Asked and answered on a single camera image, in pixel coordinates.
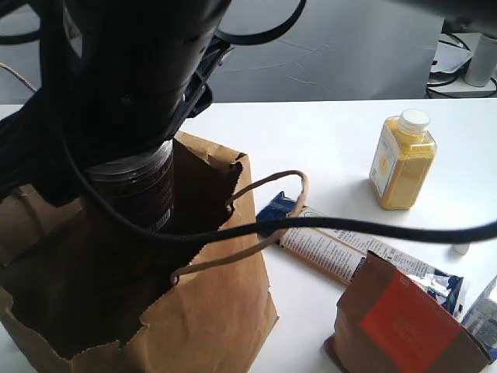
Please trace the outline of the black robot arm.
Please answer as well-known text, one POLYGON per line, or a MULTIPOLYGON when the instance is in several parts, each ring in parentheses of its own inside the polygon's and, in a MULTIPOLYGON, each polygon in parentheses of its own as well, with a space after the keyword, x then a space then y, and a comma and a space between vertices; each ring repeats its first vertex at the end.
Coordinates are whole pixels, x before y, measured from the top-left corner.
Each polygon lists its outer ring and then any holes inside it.
POLYGON ((84 193, 87 168, 172 138, 196 105, 200 66, 228 1, 31 1, 40 87, 1 121, 1 195, 49 204, 84 193))

